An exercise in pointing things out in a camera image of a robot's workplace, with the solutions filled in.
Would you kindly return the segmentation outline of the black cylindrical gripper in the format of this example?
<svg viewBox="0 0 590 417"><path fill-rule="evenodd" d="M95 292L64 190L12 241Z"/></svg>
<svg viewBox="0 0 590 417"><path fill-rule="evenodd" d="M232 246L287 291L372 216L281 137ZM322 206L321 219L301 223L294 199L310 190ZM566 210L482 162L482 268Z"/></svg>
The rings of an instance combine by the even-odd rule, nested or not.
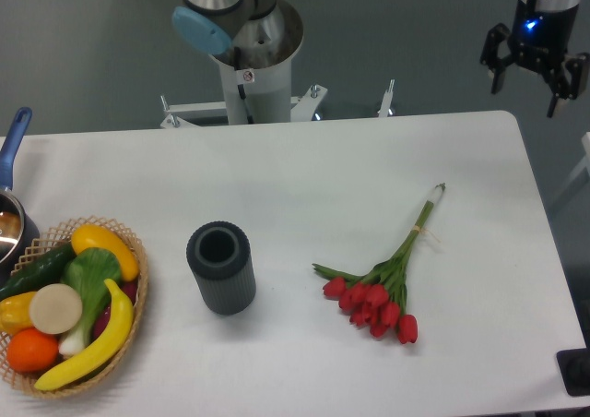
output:
<svg viewBox="0 0 590 417"><path fill-rule="evenodd" d="M479 58L491 73L492 94L502 90L506 69L513 60L530 71L538 72L542 66L553 70L549 73L552 96L547 117L555 114L560 101L576 100L585 91L589 53L566 55L580 2L517 0L512 31L502 23L492 27ZM500 48L505 42L510 51L501 57Z"/></svg>

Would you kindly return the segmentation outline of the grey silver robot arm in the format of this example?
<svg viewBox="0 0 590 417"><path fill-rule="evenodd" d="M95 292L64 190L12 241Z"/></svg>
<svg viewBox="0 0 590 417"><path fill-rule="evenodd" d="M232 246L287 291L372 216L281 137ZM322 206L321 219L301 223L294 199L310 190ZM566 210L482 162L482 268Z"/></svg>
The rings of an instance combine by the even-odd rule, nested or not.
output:
<svg viewBox="0 0 590 417"><path fill-rule="evenodd" d="M512 26L486 35L479 62L502 89L506 69L517 65L540 75L551 91L548 116L559 101L586 88L589 55L568 50L581 0L517 0ZM219 66L233 123L288 120L291 61L302 45L303 23L284 0L183 0L172 13L181 38Z"/></svg>

